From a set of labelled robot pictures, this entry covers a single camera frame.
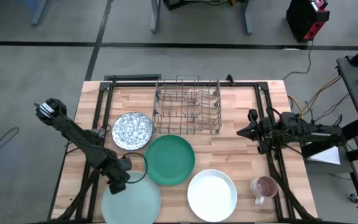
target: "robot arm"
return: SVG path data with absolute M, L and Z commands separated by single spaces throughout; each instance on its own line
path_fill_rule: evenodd
M 62 136 L 81 149 L 86 161 L 101 175 L 106 176 L 112 194 L 125 190 L 132 167 L 131 160 L 118 159 L 117 153 L 97 145 L 101 139 L 97 133 L 83 130 L 67 117 L 66 106 L 57 99 L 49 99 L 41 105 L 35 104 L 36 115 L 43 123 L 60 131 Z
M 274 122 L 272 118 L 265 117 L 257 123 L 257 111 L 249 110 L 250 124 L 238 131 L 237 135 L 258 141 L 260 154 L 265 154 L 271 149 L 284 148 L 290 142 L 302 142 L 307 144 L 308 148 L 312 148 L 313 144 L 309 144 L 314 143 L 323 151 L 342 141 L 342 130 L 338 125 L 316 125 L 307 123 L 291 112 L 276 113 L 280 115 L 279 121 Z

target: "red device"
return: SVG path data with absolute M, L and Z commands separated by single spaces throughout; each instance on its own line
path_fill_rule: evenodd
M 329 19 L 326 0 L 292 0 L 287 10 L 287 21 L 299 42 L 313 40 Z

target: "dish rack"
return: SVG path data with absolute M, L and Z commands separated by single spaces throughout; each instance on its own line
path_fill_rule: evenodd
M 178 79 L 192 77 L 193 80 Z M 160 134 L 219 134 L 222 127 L 219 79 L 180 75 L 155 84 L 153 130 Z

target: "floor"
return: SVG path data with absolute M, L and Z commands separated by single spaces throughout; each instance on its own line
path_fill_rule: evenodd
M 163 78 L 199 75 L 200 79 L 216 79 L 231 74 L 238 80 L 271 80 L 308 66 L 307 50 L 278 50 L 294 45 L 305 48 L 293 39 L 284 19 L 290 0 L 252 1 L 252 36 L 244 35 L 239 5 L 202 3 L 174 11 L 163 5 L 160 31 L 152 35 L 150 1 L 143 0 L 113 1 L 105 32 L 100 33 L 110 2 L 49 0 L 40 25 L 33 27 L 30 18 L 36 0 L 0 0 L 0 137 L 12 127 L 20 127 L 20 133 L 0 152 L 0 223 L 45 220 L 52 201 L 65 140 L 34 116 L 34 103 L 59 98 L 74 117 L 85 79 L 161 73 Z M 335 73 L 337 58 L 358 50 L 358 1 L 330 0 L 327 9 L 331 17 L 314 40 L 310 73 L 295 74 L 285 81 L 288 94 L 302 105 Z M 94 50 L 96 41 L 115 45 Z M 40 46 L 48 43 L 54 46 Z M 237 47 L 141 47 L 142 43 Z M 322 114 L 346 93 L 343 81 L 337 82 L 313 105 L 314 115 Z M 351 100 L 346 99 L 321 121 L 332 123 L 340 114 L 343 124 L 358 118 Z M 351 181 L 315 172 L 309 164 L 306 167 L 319 217 L 358 223 L 358 204 L 346 198 L 354 192 Z

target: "mug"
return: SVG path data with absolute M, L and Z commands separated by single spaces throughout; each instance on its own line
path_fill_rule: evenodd
M 252 194 L 256 197 L 256 205 L 262 205 L 265 198 L 274 197 L 278 191 L 276 181 L 269 176 L 254 178 L 251 181 L 250 189 Z

